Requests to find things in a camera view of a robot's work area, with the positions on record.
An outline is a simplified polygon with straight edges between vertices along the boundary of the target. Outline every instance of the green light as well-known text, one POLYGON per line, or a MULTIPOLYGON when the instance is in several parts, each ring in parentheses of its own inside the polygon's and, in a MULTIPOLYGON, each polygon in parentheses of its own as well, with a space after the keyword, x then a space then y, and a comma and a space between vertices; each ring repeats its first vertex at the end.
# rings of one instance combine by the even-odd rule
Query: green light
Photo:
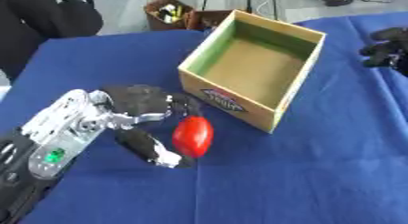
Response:
POLYGON ((46 155, 45 162, 57 163, 64 157, 65 154, 66 154, 66 151, 64 149, 57 148, 51 151, 48 155, 46 155))

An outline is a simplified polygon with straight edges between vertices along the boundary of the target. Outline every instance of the red apple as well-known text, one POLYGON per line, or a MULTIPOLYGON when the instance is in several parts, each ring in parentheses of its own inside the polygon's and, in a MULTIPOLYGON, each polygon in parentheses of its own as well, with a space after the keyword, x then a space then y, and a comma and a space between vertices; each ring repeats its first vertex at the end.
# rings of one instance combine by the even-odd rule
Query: red apple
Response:
POLYGON ((199 158, 209 149, 214 129, 204 117, 189 116, 173 132, 173 145, 187 156, 199 158))

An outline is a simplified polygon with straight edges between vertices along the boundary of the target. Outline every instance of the table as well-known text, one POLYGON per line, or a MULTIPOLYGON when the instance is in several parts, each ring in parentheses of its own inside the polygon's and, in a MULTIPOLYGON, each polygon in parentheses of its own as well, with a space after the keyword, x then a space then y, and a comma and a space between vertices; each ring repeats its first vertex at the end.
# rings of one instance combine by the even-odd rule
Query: table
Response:
MULTIPOLYGON (((370 223, 408 219, 408 79, 361 66, 368 33, 408 13, 300 23, 328 33, 272 135, 204 105, 214 143, 194 168, 145 164, 105 132, 23 223, 370 223)), ((180 91, 177 65, 203 39, 170 31, 53 40, 0 104, 0 131, 69 89, 143 83, 180 91)), ((169 143, 171 126, 158 129, 169 143)))

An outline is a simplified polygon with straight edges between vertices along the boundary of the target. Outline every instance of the black jacket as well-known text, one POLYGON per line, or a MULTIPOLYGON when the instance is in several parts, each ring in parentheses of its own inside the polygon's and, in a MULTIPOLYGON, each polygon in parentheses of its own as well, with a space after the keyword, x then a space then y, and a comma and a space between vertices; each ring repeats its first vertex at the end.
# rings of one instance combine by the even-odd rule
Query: black jacket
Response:
POLYGON ((48 38, 92 36, 102 18, 81 0, 0 0, 0 69, 14 80, 48 38))

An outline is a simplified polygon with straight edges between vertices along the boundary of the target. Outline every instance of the box bottom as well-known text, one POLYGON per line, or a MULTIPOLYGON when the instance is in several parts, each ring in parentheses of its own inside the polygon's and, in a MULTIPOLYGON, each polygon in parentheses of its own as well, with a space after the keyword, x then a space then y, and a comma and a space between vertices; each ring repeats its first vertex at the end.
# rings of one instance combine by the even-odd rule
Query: box bottom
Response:
POLYGON ((233 37, 201 76, 264 106, 275 108, 304 60, 264 42, 233 37))

